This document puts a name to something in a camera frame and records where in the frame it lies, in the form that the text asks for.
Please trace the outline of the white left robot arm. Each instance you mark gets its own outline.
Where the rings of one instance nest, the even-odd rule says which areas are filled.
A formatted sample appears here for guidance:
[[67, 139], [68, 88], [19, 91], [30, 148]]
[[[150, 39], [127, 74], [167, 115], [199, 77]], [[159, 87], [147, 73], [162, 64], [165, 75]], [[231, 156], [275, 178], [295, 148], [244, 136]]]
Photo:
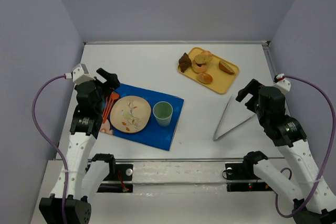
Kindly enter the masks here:
[[106, 98], [120, 86], [115, 73], [97, 70], [105, 81], [90, 76], [84, 64], [76, 65], [63, 77], [71, 79], [77, 92], [70, 125], [67, 153], [59, 153], [63, 167], [49, 197], [39, 203], [46, 223], [89, 223], [90, 201], [102, 181], [116, 171], [112, 154], [96, 154], [89, 158], [103, 123]]

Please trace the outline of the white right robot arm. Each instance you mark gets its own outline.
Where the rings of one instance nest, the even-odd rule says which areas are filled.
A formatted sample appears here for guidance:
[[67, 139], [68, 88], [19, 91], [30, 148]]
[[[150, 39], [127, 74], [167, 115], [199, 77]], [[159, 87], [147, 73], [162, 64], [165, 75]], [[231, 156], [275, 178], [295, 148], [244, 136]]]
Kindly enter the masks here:
[[251, 94], [246, 108], [257, 115], [260, 126], [285, 158], [297, 183], [293, 184], [277, 170], [261, 151], [246, 154], [243, 167], [249, 175], [268, 184], [277, 197], [287, 197], [293, 204], [290, 214], [280, 214], [283, 218], [293, 218], [295, 223], [335, 223], [335, 194], [323, 178], [332, 147], [328, 147], [325, 160], [318, 167], [303, 127], [286, 112], [285, 95], [290, 88], [289, 77], [283, 74], [275, 77], [273, 86], [252, 79], [238, 92], [236, 101], [241, 102]]

